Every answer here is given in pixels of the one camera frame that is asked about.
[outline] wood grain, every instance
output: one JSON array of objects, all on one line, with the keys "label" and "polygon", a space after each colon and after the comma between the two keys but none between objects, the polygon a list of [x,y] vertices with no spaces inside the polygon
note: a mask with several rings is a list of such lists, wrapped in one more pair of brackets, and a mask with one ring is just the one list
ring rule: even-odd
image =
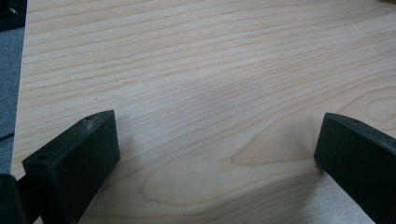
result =
[{"label": "wood grain", "polygon": [[121,161],[80,223],[371,223],[313,151],[325,112],[396,136],[396,6],[29,1],[12,173],[108,109]]}]

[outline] gray floor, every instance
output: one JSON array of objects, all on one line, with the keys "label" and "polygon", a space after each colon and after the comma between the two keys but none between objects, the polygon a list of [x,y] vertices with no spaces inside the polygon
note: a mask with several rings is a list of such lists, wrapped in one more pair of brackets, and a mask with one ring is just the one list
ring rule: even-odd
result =
[{"label": "gray floor", "polygon": [[[0,32],[0,138],[14,133],[24,28]],[[0,174],[9,173],[14,138],[0,141]]]}]

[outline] dark object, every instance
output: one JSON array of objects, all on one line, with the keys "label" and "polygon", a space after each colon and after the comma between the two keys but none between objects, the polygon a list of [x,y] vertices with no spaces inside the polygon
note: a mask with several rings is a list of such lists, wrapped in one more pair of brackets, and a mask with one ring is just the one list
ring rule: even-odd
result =
[{"label": "dark object", "polygon": [[396,140],[345,116],[324,117],[315,160],[375,223],[396,223]]},{"label": "dark object", "polygon": [[27,0],[0,1],[0,32],[23,27],[26,19]]},{"label": "dark object", "polygon": [[41,216],[44,223],[77,223],[119,159],[114,111],[80,120],[22,162],[19,190],[10,175],[0,176],[7,188],[0,204],[18,208],[5,218],[0,210],[1,222],[33,223]]}]

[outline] screw hole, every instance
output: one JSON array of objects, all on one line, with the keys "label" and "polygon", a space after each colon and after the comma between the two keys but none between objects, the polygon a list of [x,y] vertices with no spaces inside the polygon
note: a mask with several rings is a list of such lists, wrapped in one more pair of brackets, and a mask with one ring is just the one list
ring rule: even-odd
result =
[{"label": "screw hole", "polygon": [[49,158],[50,158],[50,155],[49,154],[45,154],[45,155],[42,155],[42,156],[38,157],[38,160],[39,161],[46,161]]}]

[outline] wood grain pattern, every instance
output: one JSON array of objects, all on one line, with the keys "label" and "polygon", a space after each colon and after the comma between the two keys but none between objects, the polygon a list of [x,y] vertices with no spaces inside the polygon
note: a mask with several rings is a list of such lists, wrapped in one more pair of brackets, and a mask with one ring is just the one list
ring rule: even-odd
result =
[{"label": "wood grain pattern", "polygon": [[396,136],[395,106],[393,4],[32,0],[12,173],[115,109],[121,161],[80,223],[371,223],[313,151],[325,112]]}]

